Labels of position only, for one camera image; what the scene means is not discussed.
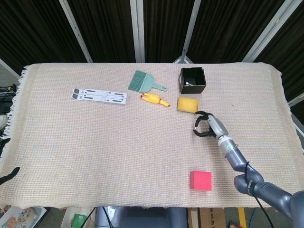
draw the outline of beige rug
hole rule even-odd
[[[266,181],[304,188],[304,157],[280,72],[261,63],[35,64],[23,71],[10,113],[0,203],[52,206],[257,207],[238,193],[214,138],[192,132],[196,115],[178,112],[182,67],[205,69],[199,109],[213,113]],[[127,89],[135,70],[151,73],[167,108]],[[77,101],[73,88],[128,93],[126,105]],[[190,190],[190,172],[212,172],[212,191]]]

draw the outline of rubber chicken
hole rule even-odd
[[[161,104],[164,105],[166,107],[169,107],[170,104],[164,100],[162,100],[159,96],[155,95],[155,94],[147,94],[147,93],[142,93],[141,95],[141,99],[151,102],[153,104]]]

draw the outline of black cable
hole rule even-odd
[[[6,93],[4,96],[3,96],[3,99],[1,101],[1,103],[3,103],[5,101],[5,98],[8,96],[8,94]]]
[[[246,167],[245,167],[245,179],[246,179],[246,183],[247,185],[249,184],[248,182],[248,177],[247,177],[247,167],[248,167],[249,162],[246,163]],[[268,216],[267,212],[265,211],[265,209],[263,208],[262,204],[260,203],[260,201],[257,199],[257,197],[253,194],[253,192],[251,193],[251,195],[256,199],[257,203],[260,205],[262,211],[264,212],[264,214],[266,215],[268,222],[270,223],[271,228],[274,228],[274,225],[272,224],[270,217]]]
[[[254,208],[254,209],[253,209],[253,212],[252,212],[251,217],[250,217],[250,220],[249,220],[249,226],[248,226],[248,228],[250,228],[250,226],[251,226],[251,221],[252,221],[252,219],[253,219],[253,216],[254,216],[254,214],[255,214],[256,209],[257,209],[257,208]]]
[[[91,211],[91,213],[86,217],[85,221],[83,222],[83,224],[81,225],[80,228],[84,227],[86,221],[91,217],[91,214],[93,213],[93,211],[94,211],[95,209],[96,209],[96,208],[94,208],[94,209]]]
[[[102,208],[103,208],[103,210],[104,210],[104,212],[105,212],[106,219],[108,220],[109,227],[110,227],[110,228],[114,228],[113,225],[112,225],[112,222],[111,222],[111,220],[110,220],[110,218],[109,218],[109,216],[108,216],[108,213],[107,213],[106,210],[105,210],[105,207],[102,207]]]

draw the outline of black box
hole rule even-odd
[[[204,69],[202,67],[182,68],[180,71],[180,93],[200,94],[206,87]]]

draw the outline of red block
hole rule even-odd
[[[190,173],[190,188],[196,190],[211,191],[211,172],[192,171]]]

